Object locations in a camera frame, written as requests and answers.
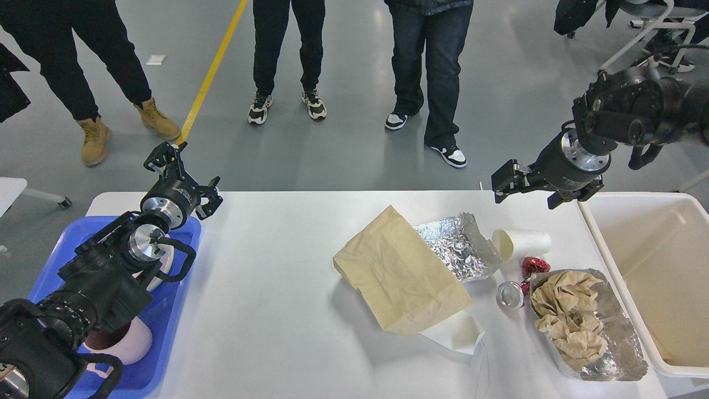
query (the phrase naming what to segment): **crumpled aluminum foil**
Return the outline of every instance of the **crumpled aluminum foil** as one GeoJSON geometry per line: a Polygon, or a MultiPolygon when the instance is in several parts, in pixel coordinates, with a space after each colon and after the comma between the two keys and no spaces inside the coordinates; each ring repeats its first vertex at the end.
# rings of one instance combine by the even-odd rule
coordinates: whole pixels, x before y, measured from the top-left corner
{"type": "MultiPolygon", "coordinates": [[[[554,270],[549,273],[532,274],[530,281],[530,295],[544,284],[547,279],[565,270],[554,270]]],[[[569,365],[564,363],[559,350],[546,334],[540,332],[549,343],[551,353],[557,363],[559,370],[569,377],[575,377],[585,381],[639,381],[647,373],[647,362],[642,355],[640,339],[638,339],[635,327],[630,318],[620,306],[615,297],[613,287],[608,279],[599,270],[581,270],[589,273],[602,283],[596,283],[591,287],[598,293],[596,303],[596,317],[603,322],[603,338],[608,341],[608,350],[604,355],[591,364],[586,365],[581,371],[574,371],[569,365]]]]}
{"type": "Polygon", "coordinates": [[[480,234],[473,214],[462,213],[414,229],[462,283],[488,278],[502,264],[492,242],[480,234]]]}

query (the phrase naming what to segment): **blue plastic tray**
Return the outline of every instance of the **blue plastic tray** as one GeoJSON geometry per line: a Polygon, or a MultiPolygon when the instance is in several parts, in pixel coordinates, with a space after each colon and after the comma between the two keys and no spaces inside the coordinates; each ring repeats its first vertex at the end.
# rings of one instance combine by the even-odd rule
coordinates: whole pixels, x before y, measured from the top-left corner
{"type": "MultiPolygon", "coordinates": [[[[57,272],[66,262],[76,256],[74,249],[114,219],[115,217],[104,216],[83,217],[67,226],[42,269],[28,299],[37,303],[59,288],[64,281],[57,275],[57,272]]],[[[184,226],[177,230],[171,230],[169,235],[173,239],[190,245],[197,251],[200,232],[199,221],[190,217],[184,226]]],[[[185,258],[184,253],[175,251],[173,270],[180,267],[185,258]]],[[[178,283],[162,283],[151,292],[153,301],[138,316],[152,332],[152,346],[144,358],[124,367],[121,382],[110,395],[111,399],[144,398],[162,380],[190,275],[191,273],[188,273],[187,277],[178,283]]],[[[82,346],[79,352],[86,353],[87,350],[82,346]]],[[[88,398],[96,392],[103,381],[95,373],[87,371],[67,395],[67,398],[88,398]]]]}

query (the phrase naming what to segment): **tan boot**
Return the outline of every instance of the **tan boot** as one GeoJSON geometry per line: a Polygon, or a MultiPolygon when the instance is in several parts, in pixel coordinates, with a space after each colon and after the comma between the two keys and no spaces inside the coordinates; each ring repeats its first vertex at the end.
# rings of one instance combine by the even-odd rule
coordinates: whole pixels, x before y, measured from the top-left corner
{"type": "Polygon", "coordinates": [[[106,159],[106,154],[108,154],[106,142],[111,138],[111,130],[101,122],[101,117],[96,118],[96,122],[92,119],[84,119],[77,121],[77,123],[84,129],[84,146],[82,147],[84,165],[98,165],[106,159]]]}
{"type": "Polygon", "coordinates": [[[143,102],[143,109],[137,105],[133,105],[140,113],[140,118],[143,124],[149,128],[155,129],[157,135],[163,140],[174,140],[179,137],[180,130],[177,124],[170,118],[165,116],[155,106],[155,98],[151,98],[143,102]]]}

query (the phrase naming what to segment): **white paper cup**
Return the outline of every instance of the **white paper cup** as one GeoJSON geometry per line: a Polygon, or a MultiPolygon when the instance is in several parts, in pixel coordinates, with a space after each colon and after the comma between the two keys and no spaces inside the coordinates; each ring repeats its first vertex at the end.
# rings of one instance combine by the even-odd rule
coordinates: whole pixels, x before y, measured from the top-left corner
{"type": "MultiPolygon", "coordinates": [[[[126,326],[109,334],[106,330],[93,332],[84,341],[84,347],[94,354],[109,354],[119,358],[124,365],[133,364],[141,360],[152,344],[152,332],[145,323],[134,318],[126,326]]],[[[102,378],[108,377],[113,371],[98,370],[96,364],[90,363],[87,370],[93,371],[102,378]]]]}
{"type": "Polygon", "coordinates": [[[540,230],[503,230],[492,233],[492,244],[503,261],[514,261],[527,256],[544,255],[552,248],[549,234],[540,230]]]}

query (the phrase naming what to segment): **black robotic arm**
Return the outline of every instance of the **black robotic arm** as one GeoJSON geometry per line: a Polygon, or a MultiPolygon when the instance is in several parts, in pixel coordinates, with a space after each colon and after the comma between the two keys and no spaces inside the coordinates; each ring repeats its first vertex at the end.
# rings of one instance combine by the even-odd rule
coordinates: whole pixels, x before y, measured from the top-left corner
{"type": "Polygon", "coordinates": [[[64,285],[37,304],[17,299],[0,307],[0,397],[63,398],[89,363],[113,367],[92,399],[105,398],[115,388],[121,361],[77,349],[92,331],[114,332],[136,317],[152,301],[147,285],[154,277],[176,282],[187,275],[195,251],[166,234],[181,227],[193,210],[204,219],[222,202],[219,177],[201,186],[184,170],[180,152],[186,145],[165,142],[153,150],[144,166],[161,174],[141,201],[141,211],[120,215],[76,247],[76,257],[58,273],[64,285]],[[165,246],[186,253],[174,275],[160,271],[165,246]]]}
{"type": "Polygon", "coordinates": [[[660,77],[651,66],[600,73],[571,110],[574,120],[533,164],[525,168],[512,159],[492,175],[496,203],[535,190],[553,192],[550,209],[585,201],[603,187],[601,175],[619,143],[633,147],[628,166],[634,170],[678,140],[709,146],[709,84],[660,77]]]}

